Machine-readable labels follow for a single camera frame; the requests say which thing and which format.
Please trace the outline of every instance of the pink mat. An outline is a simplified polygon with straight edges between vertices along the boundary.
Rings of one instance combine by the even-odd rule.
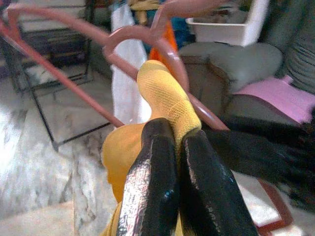
[[[310,122],[315,107],[315,96],[290,85],[293,79],[286,75],[282,79],[268,79],[250,84],[234,94],[258,97],[298,123]]]

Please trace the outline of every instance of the floor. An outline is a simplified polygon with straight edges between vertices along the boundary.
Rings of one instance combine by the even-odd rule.
[[[112,110],[111,80],[96,72],[81,87]],[[57,140],[106,121],[67,90],[42,96]],[[101,145],[113,129],[74,140],[55,152],[29,94],[17,95],[0,79],[0,232],[6,236],[96,236],[110,220],[116,201],[101,164]],[[279,216],[257,181],[235,173],[257,224]],[[315,236],[315,215],[288,206],[294,224],[275,236]]]

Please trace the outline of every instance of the orange cloth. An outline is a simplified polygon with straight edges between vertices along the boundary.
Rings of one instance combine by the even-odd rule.
[[[174,35],[174,31],[173,31],[173,27],[171,22],[168,22],[166,24],[166,31],[164,33],[164,38],[166,38],[166,40],[168,41],[168,43],[172,46],[172,48],[177,51],[177,43],[175,40],[175,35]],[[164,65],[166,65],[167,69],[169,71],[172,72],[172,68],[170,68],[170,66],[168,66],[166,59],[158,52],[158,50],[156,48],[152,48],[150,51],[150,55],[149,55],[150,60],[159,60],[160,62],[162,62]]]

